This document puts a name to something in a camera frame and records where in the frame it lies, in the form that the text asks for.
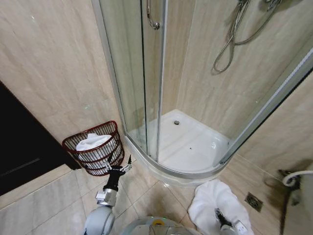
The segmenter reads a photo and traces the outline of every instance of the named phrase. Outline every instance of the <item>dark door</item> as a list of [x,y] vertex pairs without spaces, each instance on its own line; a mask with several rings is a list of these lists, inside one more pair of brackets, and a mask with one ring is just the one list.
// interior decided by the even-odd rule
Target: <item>dark door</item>
[[0,195],[62,164],[80,168],[2,83],[0,102]]

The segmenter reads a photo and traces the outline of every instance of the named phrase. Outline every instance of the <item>white towel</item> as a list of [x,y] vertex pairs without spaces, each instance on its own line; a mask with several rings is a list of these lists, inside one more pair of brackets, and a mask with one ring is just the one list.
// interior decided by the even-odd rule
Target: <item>white towel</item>
[[[87,135],[87,139],[80,141],[77,145],[76,145],[76,150],[77,151],[85,151],[85,150],[89,150],[89,149],[93,149],[96,148],[100,145],[102,145],[103,143],[105,143],[106,141],[108,141],[111,138],[111,135],[102,135],[99,136],[96,133],[89,133]],[[110,147],[110,151],[112,151],[115,148],[115,140],[112,139],[109,143],[108,146]],[[95,157],[95,159],[90,158],[88,155],[84,154],[83,156],[78,155],[78,158],[82,161],[86,161],[86,158],[88,159],[88,161],[94,161],[96,159],[101,159],[103,158],[103,151],[100,150],[95,150],[93,152],[93,156]],[[88,166],[88,168],[94,168],[92,166],[92,164],[87,163],[86,166]],[[105,166],[105,162],[104,161],[100,161],[97,163],[98,167],[104,167]]]
[[92,148],[96,148],[111,138],[111,135],[99,136],[96,133],[89,133],[87,139],[82,140],[76,145],[77,151],[85,151]]
[[219,208],[226,219],[232,223],[240,220],[248,230],[246,234],[254,235],[245,207],[231,192],[229,186],[218,179],[198,186],[188,209],[191,221],[204,235],[220,234],[221,225],[215,216],[215,208]]

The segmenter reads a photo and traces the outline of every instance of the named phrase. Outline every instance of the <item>wicker basket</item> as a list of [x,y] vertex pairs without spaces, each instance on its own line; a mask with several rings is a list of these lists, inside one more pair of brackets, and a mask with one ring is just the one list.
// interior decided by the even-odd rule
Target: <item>wicker basket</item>
[[[89,133],[111,135],[111,137],[96,148],[77,151],[76,145],[80,141],[87,139]],[[125,155],[115,121],[108,121],[76,135],[67,137],[63,140],[62,146],[66,151],[72,154],[90,175],[94,176],[107,175],[108,171],[105,162],[109,162],[110,165],[120,165]]]

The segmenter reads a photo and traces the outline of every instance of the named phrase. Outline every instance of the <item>wall tile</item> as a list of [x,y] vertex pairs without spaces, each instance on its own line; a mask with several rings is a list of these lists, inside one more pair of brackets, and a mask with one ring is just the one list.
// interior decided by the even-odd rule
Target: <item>wall tile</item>
[[[236,47],[231,66],[216,74],[212,66],[225,44],[236,4],[228,0],[221,0],[219,4],[196,1],[176,106],[229,138],[245,125],[262,97],[313,34],[309,0],[293,6],[283,2],[258,37]],[[237,41],[247,38],[259,26],[265,16],[264,9],[263,3],[251,1],[245,15],[249,20],[242,21]],[[219,67],[226,64],[227,59],[228,50]],[[167,84],[168,90],[175,90],[174,85]]]
[[0,18],[1,81],[58,141],[120,124],[91,1],[5,0]]
[[176,108],[195,2],[168,1],[162,107],[164,114]]
[[303,170],[313,162],[313,74],[239,149],[239,154],[280,179],[277,170]]

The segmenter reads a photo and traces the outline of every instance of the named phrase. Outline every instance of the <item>glass panel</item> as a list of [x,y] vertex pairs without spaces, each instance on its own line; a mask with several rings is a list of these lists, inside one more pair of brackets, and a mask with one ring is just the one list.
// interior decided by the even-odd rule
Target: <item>glass panel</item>
[[100,0],[126,131],[147,152],[140,0]]
[[165,4],[163,0],[151,1],[151,17],[160,23],[160,28],[151,27],[147,17],[147,1],[142,1],[142,26],[144,44],[144,69],[146,93],[146,118],[147,118],[147,145],[148,155],[157,160],[157,133],[159,92],[162,67],[162,50],[164,23],[163,13]]

